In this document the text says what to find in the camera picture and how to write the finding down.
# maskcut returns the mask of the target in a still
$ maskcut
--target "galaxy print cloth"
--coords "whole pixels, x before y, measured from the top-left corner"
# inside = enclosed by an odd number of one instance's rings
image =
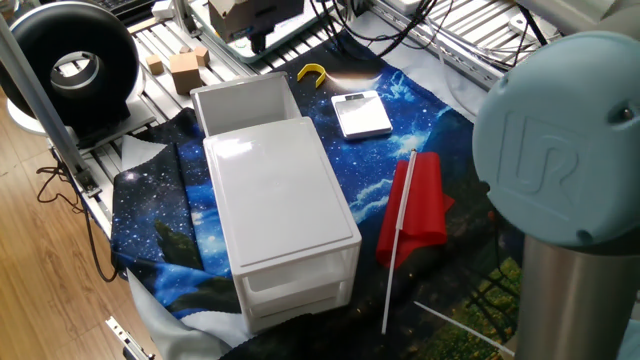
[[[491,227],[482,220],[487,218],[490,205],[473,167],[473,125],[400,70],[379,59],[360,60],[372,58],[371,52],[348,36],[344,40],[356,57],[345,56],[334,45],[325,43],[277,70],[288,73],[289,86],[302,115],[314,121],[362,235],[352,301],[337,312],[300,320],[305,322],[302,328],[287,330],[287,326],[277,326],[267,332],[271,337],[264,343],[266,345],[263,344],[266,348],[260,343],[251,345],[263,341],[264,337],[258,336],[246,346],[237,348],[238,352],[231,351],[230,358],[234,358],[234,352],[240,354],[236,358],[251,358],[253,355],[246,351],[254,354],[254,350],[260,349],[260,354],[266,356],[269,351],[276,351],[272,353],[273,358],[285,359],[287,353],[282,350],[290,349],[290,344],[295,343],[292,338],[296,336],[311,336],[313,346],[319,339],[340,341],[349,338],[349,347],[360,344],[363,348],[373,349],[365,344],[370,344],[370,337],[379,336],[382,314],[379,301],[384,301],[388,274],[376,263],[375,248],[395,166],[398,160],[408,159],[411,149],[436,151],[440,155],[443,189],[456,200],[447,214],[449,243],[459,247],[455,256],[472,256],[487,244],[485,240],[477,240],[477,234],[484,234]],[[327,70],[327,78],[318,89],[314,75],[307,75],[301,82],[296,80],[295,75],[307,63],[321,64]],[[393,131],[386,136],[347,141],[342,137],[331,97],[365,90],[378,92]],[[114,252],[178,319],[203,310],[239,313],[202,147],[203,135],[193,110],[185,109],[171,121],[137,137],[169,146],[148,163],[117,176],[112,231]],[[414,251],[416,255],[412,254],[394,277],[397,280],[394,280],[393,296],[411,293],[417,276],[429,273],[442,260],[443,252],[441,247]],[[439,280],[429,282],[429,290],[424,296],[447,293],[451,288],[451,274],[438,276]],[[442,306],[436,308],[458,304],[466,294],[455,290],[448,296],[441,295]],[[394,300],[391,309],[393,319],[397,319],[394,321],[404,319],[406,324],[417,327],[421,318],[418,309],[414,308],[410,302]],[[356,325],[358,321],[365,319],[363,314],[369,313],[373,317],[368,318],[366,326],[354,328],[359,326]],[[405,345],[412,341],[398,340],[400,335],[396,339],[395,333],[402,327],[397,323],[392,325],[387,339]],[[425,331],[441,326],[442,323],[438,323]],[[309,328],[314,329],[315,335],[311,335]],[[283,348],[268,345],[279,341]],[[291,354],[296,355],[291,358],[301,358],[298,356],[301,354]],[[353,358],[373,358],[371,354],[352,355]]]

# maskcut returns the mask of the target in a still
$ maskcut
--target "small white box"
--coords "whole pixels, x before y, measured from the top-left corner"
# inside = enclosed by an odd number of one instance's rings
[[[270,73],[191,90],[205,136],[301,117],[286,76]]]
[[[346,305],[360,252],[360,232],[333,168],[285,76],[191,93],[252,332]]]
[[[165,20],[173,18],[173,1],[162,0],[156,1],[151,8],[151,13],[158,20]]]
[[[413,15],[420,5],[420,0],[387,0],[387,3],[400,11],[402,15]]]

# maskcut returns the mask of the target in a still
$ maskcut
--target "white plastic drawer unit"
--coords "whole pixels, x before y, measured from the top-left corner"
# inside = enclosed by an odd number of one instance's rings
[[[361,236],[311,119],[251,122],[204,147],[242,313],[256,332],[346,305]]]

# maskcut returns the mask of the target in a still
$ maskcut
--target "box lid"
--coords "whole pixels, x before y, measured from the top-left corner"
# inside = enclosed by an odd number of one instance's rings
[[[223,133],[204,146],[232,273],[360,242],[311,119]]]

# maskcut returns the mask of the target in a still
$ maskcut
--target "metal frame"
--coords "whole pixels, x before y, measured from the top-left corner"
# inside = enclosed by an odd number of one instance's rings
[[[82,159],[60,115],[47,97],[4,18],[0,21],[0,60],[83,191],[88,194],[98,193],[99,188],[87,164]]]

